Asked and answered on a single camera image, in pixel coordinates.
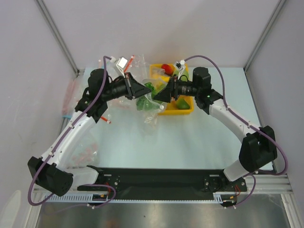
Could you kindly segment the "green lettuce toy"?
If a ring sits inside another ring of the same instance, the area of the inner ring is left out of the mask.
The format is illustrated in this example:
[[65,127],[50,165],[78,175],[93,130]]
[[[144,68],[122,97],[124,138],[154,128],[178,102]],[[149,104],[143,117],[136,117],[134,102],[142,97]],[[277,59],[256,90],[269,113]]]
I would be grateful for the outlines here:
[[152,82],[147,82],[144,85],[149,88],[151,92],[139,97],[136,100],[137,111],[160,110],[162,102],[154,100],[154,97],[157,94],[156,88]]

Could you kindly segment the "white dotted zip bag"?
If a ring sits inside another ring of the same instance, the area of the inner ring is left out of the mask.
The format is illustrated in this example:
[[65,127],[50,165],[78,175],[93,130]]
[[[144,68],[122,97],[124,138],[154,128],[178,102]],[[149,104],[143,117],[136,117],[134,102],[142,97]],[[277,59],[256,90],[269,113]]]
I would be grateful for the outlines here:
[[[126,72],[131,73],[134,79],[142,85],[147,82],[152,82],[155,88],[158,88],[161,85],[166,85],[158,82],[156,79],[151,79],[148,76],[148,67],[143,55],[135,55],[132,64]],[[155,130],[158,114],[166,109],[166,103],[162,102],[160,110],[137,111],[136,100],[137,98],[134,100],[128,100],[125,97],[121,97],[111,101],[109,114],[113,115],[116,110],[126,111],[135,117],[136,122],[139,123],[139,126],[141,127],[141,131],[145,134],[149,134]]]

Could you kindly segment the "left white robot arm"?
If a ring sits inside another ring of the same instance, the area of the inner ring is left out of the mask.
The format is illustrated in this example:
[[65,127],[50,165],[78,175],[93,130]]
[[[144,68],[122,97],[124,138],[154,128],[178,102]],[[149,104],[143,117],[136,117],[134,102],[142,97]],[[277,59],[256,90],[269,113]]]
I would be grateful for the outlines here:
[[96,169],[86,166],[68,171],[67,164],[72,153],[85,134],[101,119],[108,108],[107,102],[123,96],[132,100],[150,92],[131,73],[124,73],[110,81],[105,69],[94,69],[69,124],[46,152],[28,161],[32,176],[30,187],[36,184],[57,196],[65,195],[70,188],[87,184],[94,190],[100,190],[105,179]]

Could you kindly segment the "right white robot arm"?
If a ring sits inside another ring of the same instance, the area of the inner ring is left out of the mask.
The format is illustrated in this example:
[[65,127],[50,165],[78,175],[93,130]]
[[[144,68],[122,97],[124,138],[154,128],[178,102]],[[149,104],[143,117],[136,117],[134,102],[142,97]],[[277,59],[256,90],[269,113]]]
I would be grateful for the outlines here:
[[205,67],[193,70],[191,81],[171,78],[154,99],[169,103],[179,96],[191,96],[199,109],[222,122],[241,142],[238,159],[223,170],[219,178],[223,190],[231,190],[236,180],[257,171],[277,158],[275,133],[270,126],[251,125],[233,111],[224,96],[212,88],[211,76]]

